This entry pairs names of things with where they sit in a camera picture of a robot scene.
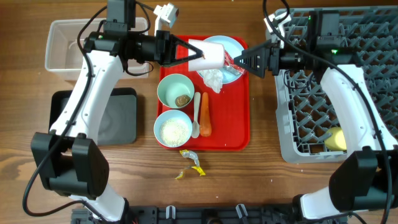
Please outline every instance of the plate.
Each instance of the plate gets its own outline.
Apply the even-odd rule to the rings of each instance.
[[[209,38],[205,39],[204,41],[223,44],[224,49],[229,53],[229,55],[232,58],[235,58],[235,57],[241,55],[242,50],[244,50],[243,46],[238,41],[236,41],[230,37],[223,36],[223,35],[209,37]],[[242,76],[242,75],[240,75],[240,76],[233,75],[223,68],[221,68],[220,71],[223,72],[223,84],[231,83]]]

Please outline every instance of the red and white wrapper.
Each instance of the red and white wrapper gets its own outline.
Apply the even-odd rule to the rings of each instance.
[[[233,75],[236,76],[240,76],[242,75],[245,70],[237,65],[234,64],[234,60],[232,59],[232,57],[229,55],[229,53],[225,50],[224,51],[224,65],[223,68],[227,71],[229,71],[230,73],[232,73]]]

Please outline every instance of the green bowl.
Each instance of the green bowl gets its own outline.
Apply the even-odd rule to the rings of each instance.
[[[192,81],[181,74],[167,75],[157,87],[157,97],[160,102],[172,109],[180,109],[187,106],[192,101],[194,94],[195,88]],[[175,99],[182,95],[188,95],[191,100],[185,106],[178,107],[175,104]]]

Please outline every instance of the rice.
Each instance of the rice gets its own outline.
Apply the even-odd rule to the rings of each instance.
[[[160,126],[160,138],[169,147],[181,146],[188,135],[188,126],[181,119],[168,119]]]

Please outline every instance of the red tray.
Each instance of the red tray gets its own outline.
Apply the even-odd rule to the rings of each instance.
[[[208,36],[201,35],[181,35],[184,41],[188,39],[204,40]],[[245,49],[248,45],[239,37],[232,37],[237,40]],[[179,47],[177,58],[186,57],[188,50]],[[160,68],[160,80],[170,74],[179,73],[191,79],[195,92],[209,94],[209,110],[211,121],[211,136],[190,138],[181,147],[166,149],[190,149],[190,150],[209,150],[209,151],[238,151],[244,149],[250,141],[250,100],[249,100],[249,77],[247,72],[236,81],[225,84],[220,93],[215,93],[207,87],[203,78],[197,72],[188,72],[188,63],[177,65],[170,68]],[[157,115],[170,108],[164,106],[159,100],[157,102]],[[193,121],[193,100],[181,109]]]

